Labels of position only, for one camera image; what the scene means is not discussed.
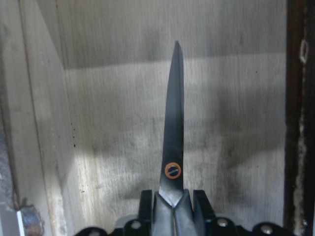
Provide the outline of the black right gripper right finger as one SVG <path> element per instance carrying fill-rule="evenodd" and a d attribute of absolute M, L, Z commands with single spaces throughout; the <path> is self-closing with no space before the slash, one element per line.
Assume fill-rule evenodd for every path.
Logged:
<path fill-rule="evenodd" d="M 216 215 L 204 190 L 193 191 L 194 212 L 203 220 L 213 220 Z"/>

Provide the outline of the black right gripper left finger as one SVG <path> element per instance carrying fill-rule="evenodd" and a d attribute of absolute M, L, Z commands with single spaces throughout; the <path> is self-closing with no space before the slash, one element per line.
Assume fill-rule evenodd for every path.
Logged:
<path fill-rule="evenodd" d="M 145 223 L 151 223 L 152 219 L 152 190 L 141 191 L 138 218 Z"/>

